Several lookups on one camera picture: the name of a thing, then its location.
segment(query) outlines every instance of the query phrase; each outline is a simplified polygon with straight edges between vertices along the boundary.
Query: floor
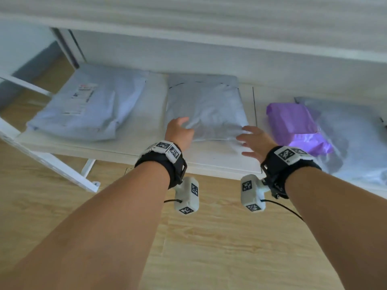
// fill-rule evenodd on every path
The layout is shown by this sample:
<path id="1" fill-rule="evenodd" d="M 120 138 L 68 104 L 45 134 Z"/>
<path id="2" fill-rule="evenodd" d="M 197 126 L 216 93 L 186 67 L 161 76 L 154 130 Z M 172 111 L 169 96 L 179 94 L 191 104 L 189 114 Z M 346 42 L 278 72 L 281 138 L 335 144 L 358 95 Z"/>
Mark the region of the floor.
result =
<path id="1" fill-rule="evenodd" d="M 73 72 L 62 57 L 36 85 L 52 92 Z M 47 98 L 23 94 L 1 116 L 24 129 Z M 58 156 L 80 171 L 86 160 Z M 93 196 L 0 141 L 0 273 L 7 274 L 56 225 Z M 104 188 L 132 167 L 97 161 L 88 179 Z M 200 209 L 181 216 L 164 205 L 141 289 L 343 289 L 307 226 L 268 203 L 260 213 L 240 204 L 239 181 L 195 175 Z M 170 190 L 167 199 L 174 196 Z M 289 201 L 281 201 L 294 209 Z"/>

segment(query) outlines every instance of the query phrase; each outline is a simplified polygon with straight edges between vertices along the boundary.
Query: purple bag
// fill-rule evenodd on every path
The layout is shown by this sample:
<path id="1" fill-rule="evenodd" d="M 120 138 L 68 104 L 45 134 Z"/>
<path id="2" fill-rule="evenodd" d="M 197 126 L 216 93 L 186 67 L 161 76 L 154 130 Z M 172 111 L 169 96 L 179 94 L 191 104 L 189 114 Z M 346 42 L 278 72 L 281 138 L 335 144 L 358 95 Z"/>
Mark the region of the purple bag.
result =
<path id="1" fill-rule="evenodd" d="M 298 147 L 312 156 L 333 151 L 304 105 L 271 103 L 266 114 L 277 144 Z"/>

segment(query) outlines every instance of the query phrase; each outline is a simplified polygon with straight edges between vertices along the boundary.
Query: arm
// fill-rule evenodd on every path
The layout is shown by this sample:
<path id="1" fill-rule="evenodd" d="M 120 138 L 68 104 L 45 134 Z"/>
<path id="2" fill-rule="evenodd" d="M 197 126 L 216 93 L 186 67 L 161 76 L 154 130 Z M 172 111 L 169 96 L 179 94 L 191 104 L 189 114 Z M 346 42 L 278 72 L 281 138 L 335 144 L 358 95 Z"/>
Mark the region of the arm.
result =
<path id="1" fill-rule="evenodd" d="M 257 127 L 237 137 L 264 161 L 277 144 Z M 385 289 L 387 285 L 387 200 L 318 169 L 293 172 L 286 192 L 312 231 L 346 289 Z"/>
<path id="2" fill-rule="evenodd" d="M 194 131 L 172 120 L 165 139 L 182 151 Z M 144 162 L 67 217 L 17 264 L 4 289 L 137 289 L 170 177 Z"/>

